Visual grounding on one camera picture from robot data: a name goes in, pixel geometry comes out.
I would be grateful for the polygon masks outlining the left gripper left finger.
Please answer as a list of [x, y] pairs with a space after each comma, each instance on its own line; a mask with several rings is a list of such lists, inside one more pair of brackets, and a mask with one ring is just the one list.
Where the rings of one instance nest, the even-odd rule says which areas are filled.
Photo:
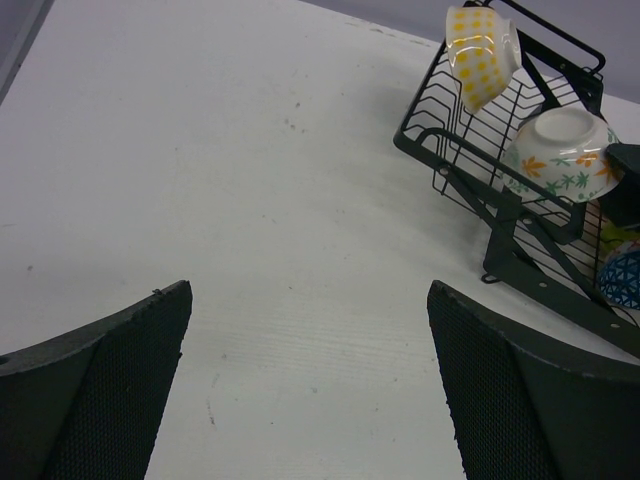
[[181, 280], [2, 355], [2, 478], [144, 478], [192, 302]]

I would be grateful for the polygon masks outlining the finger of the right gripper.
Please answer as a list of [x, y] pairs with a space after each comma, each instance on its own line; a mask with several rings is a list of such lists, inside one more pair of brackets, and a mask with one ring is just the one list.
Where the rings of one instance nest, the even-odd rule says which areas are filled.
[[616, 227], [639, 227], [639, 145], [612, 143], [605, 158], [622, 171], [618, 185], [599, 198], [600, 209]]

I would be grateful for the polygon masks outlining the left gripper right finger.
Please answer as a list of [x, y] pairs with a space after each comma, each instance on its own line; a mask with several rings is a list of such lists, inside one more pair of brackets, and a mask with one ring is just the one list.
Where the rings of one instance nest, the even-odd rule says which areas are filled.
[[467, 478], [638, 478], [638, 366], [556, 340], [439, 280], [427, 313]]

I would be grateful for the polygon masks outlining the yellow sun pattern bowl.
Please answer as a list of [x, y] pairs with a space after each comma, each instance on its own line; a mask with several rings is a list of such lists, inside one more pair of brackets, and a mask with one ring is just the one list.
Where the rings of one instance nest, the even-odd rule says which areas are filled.
[[522, 68], [514, 22], [490, 7], [450, 7], [445, 44], [451, 74], [466, 110], [477, 114], [499, 97]]

